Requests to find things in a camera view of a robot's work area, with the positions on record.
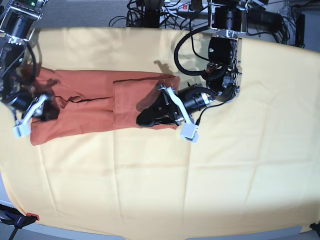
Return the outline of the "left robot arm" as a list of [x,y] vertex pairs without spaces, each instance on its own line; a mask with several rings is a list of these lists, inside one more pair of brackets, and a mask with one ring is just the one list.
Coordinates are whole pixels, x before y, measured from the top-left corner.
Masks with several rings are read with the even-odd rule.
[[[190,29],[176,45],[173,53],[174,63],[184,75],[202,77],[201,84],[188,85],[179,91],[169,92],[170,87],[158,84],[161,92],[155,102],[143,110],[136,118],[139,127],[151,128],[158,125],[176,125],[182,122],[199,126],[201,119],[192,120],[192,114],[204,113],[213,108],[215,101],[222,106],[235,98],[240,91],[237,66],[239,33],[242,30],[242,15],[248,9],[240,0],[210,0],[207,4],[208,24],[197,29]],[[179,61],[179,50],[193,36],[213,30],[204,70],[187,70]]]

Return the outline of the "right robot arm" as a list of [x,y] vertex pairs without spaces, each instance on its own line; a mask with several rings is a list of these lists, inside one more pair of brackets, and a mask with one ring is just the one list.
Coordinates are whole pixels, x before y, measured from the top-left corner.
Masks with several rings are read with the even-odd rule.
[[[36,80],[37,62],[29,44],[34,29],[32,25],[43,15],[45,0],[10,0],[0,7],[0,101],[15,115],[22,118],[36,118],[43,122],[55,120],[59,110],[51,94],[33,93]],[[25,52],[31,57],[31,74],[19,76],[17,70],[24,61]]]

